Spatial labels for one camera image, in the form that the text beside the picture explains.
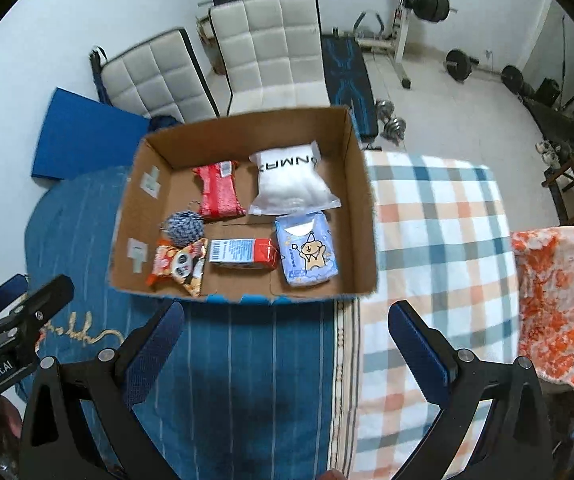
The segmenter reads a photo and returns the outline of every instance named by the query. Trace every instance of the gray knitted ball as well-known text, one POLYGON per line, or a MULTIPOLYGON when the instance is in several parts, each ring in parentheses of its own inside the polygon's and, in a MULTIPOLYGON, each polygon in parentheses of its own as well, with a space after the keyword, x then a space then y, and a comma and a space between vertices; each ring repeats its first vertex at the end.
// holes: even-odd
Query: gray knitted ball
POLYGON ((164 230, 171 242, 181 249, 205 235, 202 217, 193 211, 174 213, 164 221, 164 230))

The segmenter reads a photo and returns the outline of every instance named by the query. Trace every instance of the silver bolt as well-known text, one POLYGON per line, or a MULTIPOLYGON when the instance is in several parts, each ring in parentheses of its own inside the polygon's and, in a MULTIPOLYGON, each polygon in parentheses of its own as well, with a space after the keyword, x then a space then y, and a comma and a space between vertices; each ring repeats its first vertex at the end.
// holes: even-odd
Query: silver bolt
POLYGON ((98 353, 98 359, 103 363, 106 363, 107 361, 111 361, 115 355, 116 352, 113 351, 113 348, 105 348, 104 350, 100 350, 98 353))
POLYGON ((55 361, 53 357, 47 356, 42 361, 40 361, 40 368, 47 370, 53 366, 54 362, 55 361))
POLYGON ((521 355, 518 357, 518 364, 522 366, 525 370, 529 370, 531 368, 531 361, 528 357, 521 355))
POLYGON ((474 360, 474 353, 471 350, 468 350, 467 348, 461 348, 460 350, 458 350, 458 359, 460 359, 461 361, 464 361, 465 363, 470 363, 471 361, 474 360))

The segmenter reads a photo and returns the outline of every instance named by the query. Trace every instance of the white chair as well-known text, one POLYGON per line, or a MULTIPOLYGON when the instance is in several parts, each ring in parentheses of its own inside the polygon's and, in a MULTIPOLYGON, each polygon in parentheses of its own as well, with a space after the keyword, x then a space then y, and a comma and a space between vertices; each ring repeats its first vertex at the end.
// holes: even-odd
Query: white chair
POLYGON ((239 0, 209 16, 231 88, 228 114, 330 105, 318 0, 239 0))
POLYGON ((100 72, 112 105, 185 123, 218 117, 218 108, 183 28, 168 30, 107 62, 100 72))

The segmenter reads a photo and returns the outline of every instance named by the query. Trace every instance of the white package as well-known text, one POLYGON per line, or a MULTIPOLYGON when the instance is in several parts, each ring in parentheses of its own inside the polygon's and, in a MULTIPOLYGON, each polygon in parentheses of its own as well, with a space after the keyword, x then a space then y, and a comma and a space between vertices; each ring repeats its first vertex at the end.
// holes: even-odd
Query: white package
POLYGON ((254 153, 258 166, 258 196, 250 215, 307 214, 340 207, 340 199, 316 173, 320 161, 318 143, 275 148, 254 153))

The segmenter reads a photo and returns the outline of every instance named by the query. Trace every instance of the cardboard box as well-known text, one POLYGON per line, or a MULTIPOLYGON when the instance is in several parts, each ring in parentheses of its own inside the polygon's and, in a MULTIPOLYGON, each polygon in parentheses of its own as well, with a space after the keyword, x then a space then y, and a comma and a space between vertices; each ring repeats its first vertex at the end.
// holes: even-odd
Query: cardboard box
MULTIPOLYGON (((256 166, 249 156, 316 140, 322 161, 317 170, 342 207, 326 211, 339 274, 312 287, 289 286, 282 270, 227 269, 206 262, 201 301, 313 301, 369 294, 376 288, 371 185, 352 120, 345 108, 296 108, 236 115, 168 128, 145 137, 136 153, 122 199, 110 269, 111 284, 134 294, 189 298, 172 280, 155 288, 151 272, 160 225, 202 196, 192 169, 236 160, 236 192, 247 209, 258 192, 256 166)), ((274 217, 246 216, 205 224, 205 236, 273 238, 274 217)))

